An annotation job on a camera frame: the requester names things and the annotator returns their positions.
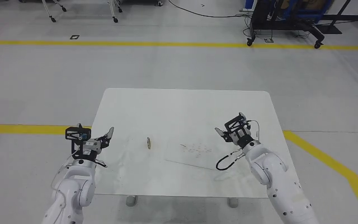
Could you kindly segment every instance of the black cable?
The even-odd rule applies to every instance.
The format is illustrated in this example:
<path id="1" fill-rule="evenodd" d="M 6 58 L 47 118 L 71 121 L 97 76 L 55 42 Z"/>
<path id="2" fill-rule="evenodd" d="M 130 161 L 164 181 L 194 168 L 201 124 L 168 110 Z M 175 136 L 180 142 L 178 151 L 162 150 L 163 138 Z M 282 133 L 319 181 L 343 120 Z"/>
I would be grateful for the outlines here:
<path id="1" fill-rule="evenodd" d="M 234 16 L 208 16 L 208 15 L 203 15 L 203 14 L 199 14 L 199 13 L 196 13 L 196 12 L 192 12 L 190 10 L 187 10 L 185 8 L 182 8 L 182 7 L 179 7 L 177 6 L 176 4 L 174 4 L 171 0 L 168 0 L 170 2 L 170 4 L 172 4 L 173 6 L 177 7 L 177 8 L 180 8 L 181 10 L 184 10 L 184 11 L 187 11 L 187 12 L 190 12 L 190 13 L 193 13 L 193 14 L 196 14 L 198 16 L 204 16 L 204 17 L 210 17 L 210 18 L 232 18 L 232 17 L 243 17 L 243 16 L 248 16 L 248 14 L 236 14 Z"/>
<path id="2" fill-rule="evenodd" d="M 220 171 L 224 171 L 227 170 L 228 168 L 232 167 L 232 165 L 234 165 L 234 163 L 237 161 L 237 159 L 235 159 L 234 162 L 232 162 L 229 166 L 225 167 L 225 168 L 219 168 L 219 163 L 221 163 L 223 160 L 225 160 L 227 157 L 229 157 L 229 155 L 224 156 L 221 160 L 218 161 L 218 163 L 216 164 L 216 169 L 220 170 Z"/>
<path id="3" fill-rule="evenodd" d="M 356 21 L 352 20 L 352 21 L 345 21 L 345 22 L 336 22 L 335 24 L 346 24 L 346 23 L 349 23 L 349 22 L 356 22 Z M 329 25 L 329 24 L 331 24 L 331 22 L 328 23 L 328 24 L 316 24 L 316 25 Z"/>

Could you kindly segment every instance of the white stand leg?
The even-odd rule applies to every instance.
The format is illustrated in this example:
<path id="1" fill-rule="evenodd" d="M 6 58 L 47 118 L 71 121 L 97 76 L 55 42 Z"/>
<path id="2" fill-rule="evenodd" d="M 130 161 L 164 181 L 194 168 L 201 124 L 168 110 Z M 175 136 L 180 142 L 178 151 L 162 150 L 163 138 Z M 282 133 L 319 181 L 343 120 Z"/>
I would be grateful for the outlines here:
<path id="1" fill-rule="evenodd" d="M 129 196 L 127 196 L 127 200 L 125 201 L 125 204 L 128 207 L 133 207 L 133 206 L 135 206 L 137 200 L 138 200 L 138 196 L 129 195 Z"/>
<path id="2" fill-rule="evenodd" d="M 53 1 L 54 3 L 58 4 L 61 7 L 62 11 L 67 12 L 66 8 L 63 7 L 63 5 L 61 5 L 57 0 L 53 0 Z"/>
<path id="3" fill-rule="evenodd" d="M 228 206 L 230 208 L 237 208 L 239 206 L 239 200 L 237 198 L 228 198 Z"/>
<path id="4" fill-rule="evenodd" d="M 118 19 L 114 16 L 112 0 L 109 0 L 109 4 L 110 4 L 110 7 L 111 7 L 111 14 L 112 14 L 113 22 L 117 23 Z"/>

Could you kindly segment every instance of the metal stand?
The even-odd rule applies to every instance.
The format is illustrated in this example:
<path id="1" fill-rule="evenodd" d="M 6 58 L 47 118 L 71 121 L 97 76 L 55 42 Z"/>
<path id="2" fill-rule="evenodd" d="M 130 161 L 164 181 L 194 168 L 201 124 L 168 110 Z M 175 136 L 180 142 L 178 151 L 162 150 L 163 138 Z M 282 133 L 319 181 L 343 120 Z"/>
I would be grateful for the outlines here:
<path id="1" fill-rule="evenodd" d="M 117 23 L 118 19 L 114 16 L 112 0 L 109 0 L 108 3 L 110 4 L 110 7 L 111 7 L 111 14 L 112 14 L 113 22 Z"/>
<path id="2" fill-rule="evenodd" d="M 321 32 L 319 32 L 314 26 L 312 26 L 311 22 L 300 20 L 296 17 L 298 9 L 302 5 L 303 0 L 298 0 L 295 9 L 292 11 L 289 19 L 276 21 L 283 2 L 284 0 L 280 0 L 278 4 L 276 4 L 276 8 L 272 14 L 271 19 L 267 20 L 267 16 L 269 13 L 271 13 L 271 1 L 257 1 L 249 25 L 251 38 L 247 38 L 247 45 L 251 46 L 255 41 L 256 34 L 254 30 L 302 30 L 310 32 L 314 37 L 317 38 L 314 48 L 318 49 L 321 47 L 322 41 L 324 39 L 323 34 L 321 34 Z"/>
<path id="3" fill-rule="evenodd" d="M 57 4 L 57 5 L 59 5 L 59 6 L 61 7 L 62 11 L 67 12 L 67 9 L 66 9 L 63 5 L 61 5 L 57 0 L 53 0 L 53 1 L 55 2 L 55 4 Z M 49 15 L 51 21 L 52 21 L 52 22 L 56 22 L 56 19 L 53 18 L 52 15 L 50 14 L 50 11 L 49 11 L 49 9 L 48 9 L 48 7 L 47 7 L 47 4 L 46 4 L 46 0 L 42 0 L 42 2 L 43 2 L 43 4 L 44 4 L 44 7 L 45 7 L 45 9 L 46 9 L 46 12 L 47 12 L 47 14 Z M 117 19 L 117 18 L 115 17 L 115 15 L 114 15 L 112 0 L 109 0 L 108 3 L 110 4 L 111 14 L 112 14 L 113 21 L 114 21 L 115 23 L 117 23 L 117 22 L 118 22 L 118 19 Z"/>
<path id="4" fill-rule="evenodd" d="M 317 29 L 320 30 L 323 34 L 342 34 L 342 32 L 335 27 L 335 23 L 338 18 L 342 15 L 343 11 L 346 9 L 351 0 L 347 0 L 345 4 L 342 6 L 341 10 L 338 12 L 336 19 L 332 21 L 329 25 L 316 25 Z"/>
<path id="5" fill-rule="evenodd" d="M 239 199 L 237 199 L 237 198 L 228 198 L 228 206 L 230 208 L 237 208 L 239 206 Z"/>
<path id="6" fill-rule="evenodd" d="M 67 12 L 66 8 L 63 7 L 63 5 L 61 5 L 57 0 L 53 0 L 53 1 L 61 7 L 62 11 Z M 45 6 L 46 12 L 49 15 L 51 21 L 56 22 L 55 18 L 52 17 L 52 15 L 49 12 L 49 9 L 47 8 L 46 0 L 42 0 L 42 2 L 44 4 L 44 6 Z"/>
<path id="7" fill-rule="evenodd" d="M 127 196 L 125 204 L 128 207 L 133 207 L 136 205 L 137 200 L 138 200 L 138 196 L 129 195 L 129 196 Z"/>

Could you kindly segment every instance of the small metal object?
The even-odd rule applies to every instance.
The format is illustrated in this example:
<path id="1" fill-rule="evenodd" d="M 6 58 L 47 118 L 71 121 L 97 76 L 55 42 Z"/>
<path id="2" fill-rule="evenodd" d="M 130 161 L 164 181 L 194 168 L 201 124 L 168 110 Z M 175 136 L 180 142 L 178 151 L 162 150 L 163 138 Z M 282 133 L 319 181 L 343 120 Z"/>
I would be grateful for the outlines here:
<path id="1" fill-rule="evenodd" d="M 148 149 L 150 149 L 150 147 L 152 146 L 152 143 L 150 142 L 149 137 L 147 137 L 147 146 L 148 146 Z"/>
<path id="2" fill-rule="evenodd" d="M 265 41 L 265 43 L 268 43 L 268 44 L 274 43 L 274 40 L 272 38 L 264 38 L 263 40 Z"/>

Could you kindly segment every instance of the table leg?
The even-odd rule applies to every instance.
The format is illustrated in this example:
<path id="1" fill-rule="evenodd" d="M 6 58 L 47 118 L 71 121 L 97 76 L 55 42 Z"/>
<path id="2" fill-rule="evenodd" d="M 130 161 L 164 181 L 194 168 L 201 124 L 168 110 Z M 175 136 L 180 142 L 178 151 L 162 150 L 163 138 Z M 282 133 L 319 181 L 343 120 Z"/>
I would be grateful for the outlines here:
<path id="1" fill-rule="evenodd" d="M 127 200 L 125 201 L 125 204 L 128 206 L 128 207 L 133 207 L 135 206 L 136 202 L 138 200 L 138 196 L 134 196 L 134 195 L 128 195 L 127 196 Z"/>
<path id="2" fill-rule="evenodd" d="M 228 198 L 228 206 L 230 208 L 237 208 L 239 206 L 239 199 L 237 199 L 237 198 Z"/>

